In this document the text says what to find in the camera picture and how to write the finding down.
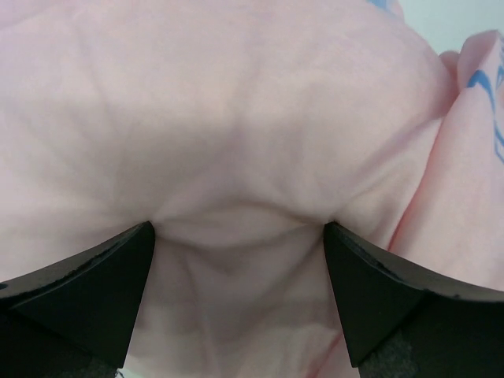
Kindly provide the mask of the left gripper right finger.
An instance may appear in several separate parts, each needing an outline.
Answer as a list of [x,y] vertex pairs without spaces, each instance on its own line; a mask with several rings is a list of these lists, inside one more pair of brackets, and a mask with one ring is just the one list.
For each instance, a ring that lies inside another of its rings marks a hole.
[[324,227],[351,365],[359,372],[502,372],[503,293],[438,274]]

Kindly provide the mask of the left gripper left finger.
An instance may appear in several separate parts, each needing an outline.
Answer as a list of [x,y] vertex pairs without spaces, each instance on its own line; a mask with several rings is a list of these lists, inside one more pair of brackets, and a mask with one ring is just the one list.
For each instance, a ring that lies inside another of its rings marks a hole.
[[2,372],[117,372],[154,255],[145,222],[1,284]]

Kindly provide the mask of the blue and pink printed pillowcase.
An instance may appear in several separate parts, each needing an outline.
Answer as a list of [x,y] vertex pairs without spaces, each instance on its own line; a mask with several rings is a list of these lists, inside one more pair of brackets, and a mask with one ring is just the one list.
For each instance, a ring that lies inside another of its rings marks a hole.
[[502,70],[395,1],[4,1],[1,277],[150,221],[131,370],[350,377],[328,222],[503,287]]

